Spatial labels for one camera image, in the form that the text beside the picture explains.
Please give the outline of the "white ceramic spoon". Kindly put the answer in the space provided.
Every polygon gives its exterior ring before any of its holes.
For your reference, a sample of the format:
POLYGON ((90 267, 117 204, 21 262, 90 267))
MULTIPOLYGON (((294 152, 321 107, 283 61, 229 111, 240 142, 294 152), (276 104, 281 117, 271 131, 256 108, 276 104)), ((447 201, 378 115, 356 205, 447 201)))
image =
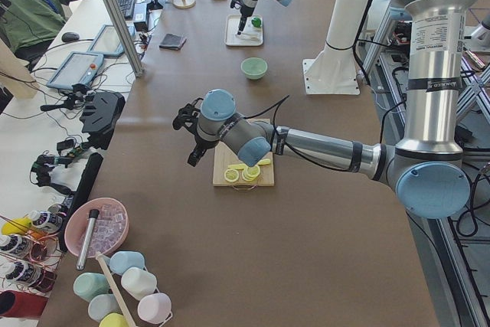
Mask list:
POLYGON ((236 34, 236 38, 239 38, 241 40, 255 40, 258 41, 260 38, 257 36, 257 34, 248 34, 248 33, 241 33, 241 34, 236 34))

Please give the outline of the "light green bowl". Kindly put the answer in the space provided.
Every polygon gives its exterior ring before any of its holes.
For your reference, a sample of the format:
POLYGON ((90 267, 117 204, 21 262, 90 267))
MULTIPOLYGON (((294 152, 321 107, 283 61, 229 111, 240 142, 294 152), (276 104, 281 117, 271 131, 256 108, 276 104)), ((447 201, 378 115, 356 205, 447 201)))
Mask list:
POLYGON ((241 62, 240 69, 249 80, 259 80, 267 70, 267 62, 259 57, 249 57, 241 62))

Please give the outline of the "green lime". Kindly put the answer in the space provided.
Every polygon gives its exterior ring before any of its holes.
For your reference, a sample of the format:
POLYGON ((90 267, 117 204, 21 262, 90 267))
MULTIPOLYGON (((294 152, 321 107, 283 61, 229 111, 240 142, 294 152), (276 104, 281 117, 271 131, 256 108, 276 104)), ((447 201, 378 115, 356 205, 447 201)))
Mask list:
POLYGON ((262 20, 260 17, 251 18, 251 24, 254 28, 262 28, 262 20))

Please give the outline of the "wooden cutting board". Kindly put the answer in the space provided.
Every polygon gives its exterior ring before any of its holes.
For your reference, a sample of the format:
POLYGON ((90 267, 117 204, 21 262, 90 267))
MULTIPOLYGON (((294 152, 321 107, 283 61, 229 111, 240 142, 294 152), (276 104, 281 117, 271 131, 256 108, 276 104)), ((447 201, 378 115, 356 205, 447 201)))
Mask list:
POLYGON ((274 186, 274 164, 273 154, 268 152, 263 159, 269 159, 270 163, 267 165, 260 165, 260 174, 253 181, 246 181, 243 179, 241 170, 238 169, 239 175, 235 182, 229 182, 225 179, 224 173, 228 169, 229 165, 242 165, 237 155, 224 143, 219 142, 214 150, 214 166, 213 166, 213 186, 274 186))

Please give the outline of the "lemon slice upper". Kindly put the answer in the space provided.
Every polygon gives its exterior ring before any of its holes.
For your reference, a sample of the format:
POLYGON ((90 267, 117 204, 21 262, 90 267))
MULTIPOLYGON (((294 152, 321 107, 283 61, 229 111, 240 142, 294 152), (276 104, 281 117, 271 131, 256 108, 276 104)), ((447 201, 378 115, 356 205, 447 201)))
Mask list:
POLYGON ((228 168, 224 172, 224 180, 228 183, 235 183, 240 179, 240 172, 235 168, 228 168))

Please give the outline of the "lemon slice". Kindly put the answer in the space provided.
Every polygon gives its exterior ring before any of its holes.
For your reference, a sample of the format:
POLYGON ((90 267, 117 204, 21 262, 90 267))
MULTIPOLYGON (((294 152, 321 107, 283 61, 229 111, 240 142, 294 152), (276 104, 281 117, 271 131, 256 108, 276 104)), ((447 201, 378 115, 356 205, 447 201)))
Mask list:
POLYGON ((261 169, 258 165, 253 167, 246 166, 242 171, 242 179, 244 181, 254 181, 260 176, 261 169))
POLYGON ((228 168, 224 172, 224 180, 228 183, 235 183, 240 179, 240 172, 235 168, 228 168))

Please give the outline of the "lemon slice lower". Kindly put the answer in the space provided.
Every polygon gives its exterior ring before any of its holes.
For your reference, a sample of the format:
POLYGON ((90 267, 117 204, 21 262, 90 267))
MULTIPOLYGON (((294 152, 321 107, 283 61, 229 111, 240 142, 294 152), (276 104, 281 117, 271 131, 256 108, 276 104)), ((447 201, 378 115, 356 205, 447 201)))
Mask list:
POLYGON ((244 181, 254 181, 260 176, 261 169, 258 165, 253 167, 246 166, 242 171, 242 179, 244 181))

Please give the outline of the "white pillar with base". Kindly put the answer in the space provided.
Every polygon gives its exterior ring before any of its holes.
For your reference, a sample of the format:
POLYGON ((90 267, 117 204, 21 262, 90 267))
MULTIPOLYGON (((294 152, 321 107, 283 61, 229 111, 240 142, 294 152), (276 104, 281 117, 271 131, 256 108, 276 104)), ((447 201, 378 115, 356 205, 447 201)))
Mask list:
POLYGON ((369 0, 335 0, 325 46, 314 59, 303 61, 305 91, 309 95, 360 93, 353 47, 369 0))

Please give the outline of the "blue teach pendant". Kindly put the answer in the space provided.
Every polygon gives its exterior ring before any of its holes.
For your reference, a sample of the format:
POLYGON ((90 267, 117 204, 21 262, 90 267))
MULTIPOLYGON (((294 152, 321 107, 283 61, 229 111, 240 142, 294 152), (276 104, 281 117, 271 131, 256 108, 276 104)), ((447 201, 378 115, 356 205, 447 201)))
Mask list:
POLYGON ((71 52, 46 83, 49 88, 72 90, 73 85, 88 87, 103 66, 104 55, 93 52, 71 52))
POLYGON ((113 25, 103 25, 88 48, 89 52, 116 58, 124 53, 123 45, 113 25))

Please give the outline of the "lower blue teach pendant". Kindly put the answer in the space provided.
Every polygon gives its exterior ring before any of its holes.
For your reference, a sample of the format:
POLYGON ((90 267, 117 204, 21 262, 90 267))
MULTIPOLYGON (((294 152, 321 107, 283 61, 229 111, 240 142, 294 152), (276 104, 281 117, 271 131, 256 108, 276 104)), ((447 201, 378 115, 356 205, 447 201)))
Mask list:
POLYGON ((88 87, 103 66, 104 55, 93 52, 71 52, 46 83, 49 88, 72 90, 73 85, 88 87))

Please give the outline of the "white cup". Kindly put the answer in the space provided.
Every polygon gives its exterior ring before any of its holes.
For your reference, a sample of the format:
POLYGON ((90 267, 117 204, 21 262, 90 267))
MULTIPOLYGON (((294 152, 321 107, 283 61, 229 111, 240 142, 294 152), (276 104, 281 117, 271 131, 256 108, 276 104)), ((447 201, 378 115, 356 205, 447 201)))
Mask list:
POLYGON ((153 294, 157 289, 157 279, 154 274, 137 268, 130 267, 121 278, 123 289, 137 300, 153 294))

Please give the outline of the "black computer mouse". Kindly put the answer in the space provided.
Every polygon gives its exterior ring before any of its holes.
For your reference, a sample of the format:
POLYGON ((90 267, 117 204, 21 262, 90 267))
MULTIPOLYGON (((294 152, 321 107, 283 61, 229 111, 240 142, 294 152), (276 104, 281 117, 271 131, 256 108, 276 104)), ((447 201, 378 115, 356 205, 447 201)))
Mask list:
POLYGON ((64 43, 71 43, 71 42, 79 41, 80 40, 80 36, 76 32, 65 32, 65 33, 62 34, 61 40, 64 43))

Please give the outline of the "green cup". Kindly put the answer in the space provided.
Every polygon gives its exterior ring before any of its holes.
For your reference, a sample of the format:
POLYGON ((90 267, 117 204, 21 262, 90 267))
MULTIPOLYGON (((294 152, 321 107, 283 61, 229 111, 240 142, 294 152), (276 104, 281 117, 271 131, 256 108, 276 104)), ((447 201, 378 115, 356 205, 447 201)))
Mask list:
POLYGON ((73 282, 73 292, 82 300, 90 302, 98 295, 109 292, 109 284, 102 273, 81 273, 73 282))

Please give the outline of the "yellow cup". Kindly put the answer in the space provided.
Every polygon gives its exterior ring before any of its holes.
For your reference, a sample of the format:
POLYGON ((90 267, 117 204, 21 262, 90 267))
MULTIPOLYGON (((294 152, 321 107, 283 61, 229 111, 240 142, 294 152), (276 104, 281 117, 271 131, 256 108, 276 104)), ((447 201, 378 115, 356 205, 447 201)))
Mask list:
POLYGON ((106 315, 99 323, 99 327, 128 327, 124 315, 120 313, 110 313, 106 315))

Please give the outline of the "seated person green jacket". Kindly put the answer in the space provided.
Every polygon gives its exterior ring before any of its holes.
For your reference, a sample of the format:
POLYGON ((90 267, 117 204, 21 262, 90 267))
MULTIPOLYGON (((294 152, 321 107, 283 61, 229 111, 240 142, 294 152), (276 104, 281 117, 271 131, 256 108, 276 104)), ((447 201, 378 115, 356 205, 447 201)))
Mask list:
POLYGON ((1 38, 19 59, 36 64, 66 23, 63 7, 79 0, 7 0, 1 38))

